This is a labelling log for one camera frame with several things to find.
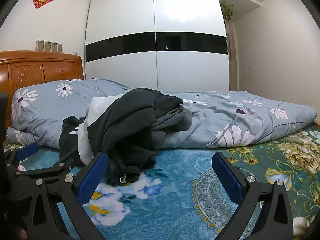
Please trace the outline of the black and white fleece jacket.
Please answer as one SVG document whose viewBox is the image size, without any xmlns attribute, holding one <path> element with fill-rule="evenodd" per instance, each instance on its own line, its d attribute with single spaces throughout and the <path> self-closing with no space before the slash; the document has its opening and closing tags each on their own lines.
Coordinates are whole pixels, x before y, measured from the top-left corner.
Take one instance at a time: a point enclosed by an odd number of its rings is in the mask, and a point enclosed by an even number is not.
<svg viewBox="0 0 320 240">
<path fill-rule="evenodd" d="M 109 182 L 133 183 L 156 162 L 151 125 L 180 106 L 182 99 L 148 88 L 95 97 L 85 117 L 63 120 L 59 158 L 72 157 L 77 166 L 87 166 L 103 152 L 108 156 Z"/>
</svg>

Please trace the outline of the wooden headboard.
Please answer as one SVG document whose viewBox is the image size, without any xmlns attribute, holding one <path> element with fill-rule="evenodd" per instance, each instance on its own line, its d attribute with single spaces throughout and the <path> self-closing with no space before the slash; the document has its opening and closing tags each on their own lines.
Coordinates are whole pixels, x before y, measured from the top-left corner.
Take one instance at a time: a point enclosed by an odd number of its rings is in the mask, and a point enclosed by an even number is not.
<svg viewBox="0 0 320 240">
<path fill-rule="evenodd" d="M 11 103 L 23 87 L 56 80 L 84 79 L 80 56 L 48 51 L 2 51 L 1 92 L 9 95 L 6 127 L 11 126 Z"/>
</svg>

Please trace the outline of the teal floral bed blanket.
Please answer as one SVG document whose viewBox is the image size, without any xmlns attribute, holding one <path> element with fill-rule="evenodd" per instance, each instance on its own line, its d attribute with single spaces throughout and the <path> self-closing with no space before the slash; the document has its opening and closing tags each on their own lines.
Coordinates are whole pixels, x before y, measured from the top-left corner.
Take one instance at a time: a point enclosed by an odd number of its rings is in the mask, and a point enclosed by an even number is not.
<svg viewBox="0 0 320 240">
<path fill-rule="evenodd" d="M 319 127 L 246 147 L 224 148 L 244 175 L 283 181 L 294 238 L 319 211 Z M 212 169 L 214 150 L 162 150 L 132 184 L 101 181 L 84 210 L 106 239 L 214 239 L 236 210 Z"/>
</svg>

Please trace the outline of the dark grey garment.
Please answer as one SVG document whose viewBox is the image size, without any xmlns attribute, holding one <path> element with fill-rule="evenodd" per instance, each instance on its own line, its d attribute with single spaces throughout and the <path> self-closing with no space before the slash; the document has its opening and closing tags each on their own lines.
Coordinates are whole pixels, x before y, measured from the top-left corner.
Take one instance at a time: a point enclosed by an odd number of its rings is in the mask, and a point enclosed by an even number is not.
<svg viewBox="0 0 320 240">
<path fill-rule="evenodd" d="M 183 106 L 169 111 L 151 125 L 151 135 L 159 148 L 164 138 L 172 132 L 186 131 L 192 124 L 192 112 Z"/>
</svg>

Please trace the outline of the blue floral duvet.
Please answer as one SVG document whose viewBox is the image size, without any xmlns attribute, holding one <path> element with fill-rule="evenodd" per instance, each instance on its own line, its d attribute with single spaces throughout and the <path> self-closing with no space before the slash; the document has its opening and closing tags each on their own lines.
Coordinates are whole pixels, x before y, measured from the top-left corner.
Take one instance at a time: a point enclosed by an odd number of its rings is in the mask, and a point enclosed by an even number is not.
<svg viewBox="0 0 320 240">
<path fill-rule="evenodd" d="M 58 148 L 62 122 L 84 117 L 95 97 L 112 100 L 129 88 L 114 81 L 58 80 L 20 88 L 12 98 L 7 141 Z M 312 124 L 313 107 L 275 101 L 246 91 L 177 92 L 193 114 L 191 127 L 171 132 L 160 148 L 237 147 L 285 137 Z"/>
</svg>

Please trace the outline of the white black sliding wardrobe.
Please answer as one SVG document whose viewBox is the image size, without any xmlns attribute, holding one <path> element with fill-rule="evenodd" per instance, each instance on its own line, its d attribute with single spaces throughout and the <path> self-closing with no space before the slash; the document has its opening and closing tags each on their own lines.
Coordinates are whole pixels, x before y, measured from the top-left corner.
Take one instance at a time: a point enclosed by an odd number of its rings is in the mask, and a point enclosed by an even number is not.
<svg viewBox="0 0 320 240">
<path fill-rule="evenodd" d="M 218 0 L 93 0 L 85 74 L 163 92 L 229 89 Z"/>
</svg>

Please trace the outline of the green hanging plant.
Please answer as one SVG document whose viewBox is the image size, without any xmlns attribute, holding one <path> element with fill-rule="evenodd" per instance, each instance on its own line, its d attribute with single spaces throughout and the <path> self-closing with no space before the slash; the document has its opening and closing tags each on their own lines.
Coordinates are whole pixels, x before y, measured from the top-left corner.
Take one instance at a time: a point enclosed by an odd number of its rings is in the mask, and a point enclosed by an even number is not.
<svg viewBox="0 0 320 240">
<path fill-rule="evenodd" d="M 222 15 L 225 21 L 231 21 L 233 18 L 235 18 L 235 15 L 238 13 L 234 9 L 233 3 L 227 3 L 225 0 L 219 0 Z"/>
</svg>

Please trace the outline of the wall switch panel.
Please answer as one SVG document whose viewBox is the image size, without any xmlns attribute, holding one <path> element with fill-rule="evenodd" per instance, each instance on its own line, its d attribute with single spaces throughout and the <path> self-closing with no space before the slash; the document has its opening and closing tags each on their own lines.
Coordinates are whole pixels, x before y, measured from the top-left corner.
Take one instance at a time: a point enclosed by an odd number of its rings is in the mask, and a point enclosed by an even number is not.
<svg viewBox="0 0 320 240">
<path fill-rule="evenodd" d="M 37 40 L 35 50 L 36 51 L 49 51 L 49 52 L 54 52 L 54 53 L 62 53 L 63 52 L 63 45 L 56 43 L 56 42 Z"/>
</svg>

